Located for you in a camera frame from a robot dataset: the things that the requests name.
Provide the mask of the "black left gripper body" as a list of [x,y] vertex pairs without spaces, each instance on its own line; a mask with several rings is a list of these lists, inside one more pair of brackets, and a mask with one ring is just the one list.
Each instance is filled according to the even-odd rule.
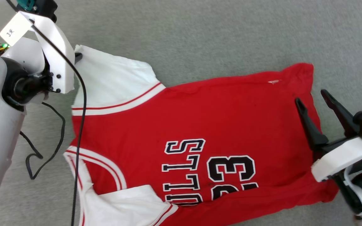
[[41,104],[52,90],[52,74],[41,44],[21,38],[2,55],[6,63],[6,78],[2,89],[4,100],[19,108]]

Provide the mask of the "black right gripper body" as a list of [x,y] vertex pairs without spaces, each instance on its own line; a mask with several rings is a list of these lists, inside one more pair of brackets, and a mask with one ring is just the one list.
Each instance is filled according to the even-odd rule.
[[333,179],[346,203],[356,216],[362,216],[362,188],[349,179],[353,165],[362,160],[362,138],[340,142],[331,151],[314,162],[314,178],[317,182]]

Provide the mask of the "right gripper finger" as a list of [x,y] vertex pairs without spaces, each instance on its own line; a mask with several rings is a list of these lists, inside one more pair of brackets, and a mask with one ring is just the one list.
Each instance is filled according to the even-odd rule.
[[296,98],[295,105],[310,149],[320,150],[321,147],[328,144],[328,138],[316,127],[308,114],[307,107],[303,104],[301,99]]
[[321,90],[321,95],[329,109],[332,109],[344,129],[345,137],[355,137],[359,126],[354,123],[354,116],[338,102],[326,89]]

